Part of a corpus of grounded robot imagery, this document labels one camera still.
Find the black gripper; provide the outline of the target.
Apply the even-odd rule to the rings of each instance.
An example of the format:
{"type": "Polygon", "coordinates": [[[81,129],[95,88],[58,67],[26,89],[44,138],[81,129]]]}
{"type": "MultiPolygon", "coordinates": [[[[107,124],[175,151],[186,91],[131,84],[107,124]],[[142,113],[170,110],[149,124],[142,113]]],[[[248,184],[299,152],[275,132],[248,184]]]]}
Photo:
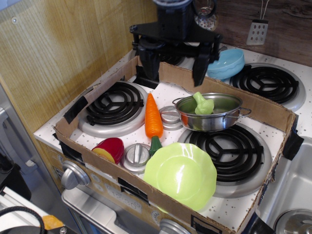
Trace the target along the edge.
{"type": "MultiPolygon", "coordinates": [[[[139,37],[170,43],[200,43],[198,55],[193,63],[194,86],[200,86],[206,76],[208,66],[219,59],[219,46],[222,36],[213,31],[199,27],[195,22],[196,6],[194,4],[158,4],[157,21],[132,25],[130,33],[135,42],[139,37]]],[[[158,80],[160,65],[159,54],[143,46],[137,47],[138,56],[147,78],[158,80]]]]}

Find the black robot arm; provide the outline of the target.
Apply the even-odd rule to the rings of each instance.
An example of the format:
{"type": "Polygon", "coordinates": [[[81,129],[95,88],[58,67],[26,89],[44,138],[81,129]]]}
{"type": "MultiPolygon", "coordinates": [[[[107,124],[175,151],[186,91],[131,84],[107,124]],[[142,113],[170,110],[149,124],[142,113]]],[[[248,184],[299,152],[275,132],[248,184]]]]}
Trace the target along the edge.
{"type": "Polygon", "coordinates": [[[205,30],[196,22],[199,12],[192,0],[156,0],[157,21],[132,25],[133,49],[145,75],[155,81],[162,55],[194,58],[193,80],[200,86],[208,65],[219,59],[221,34],[205,30]]]}

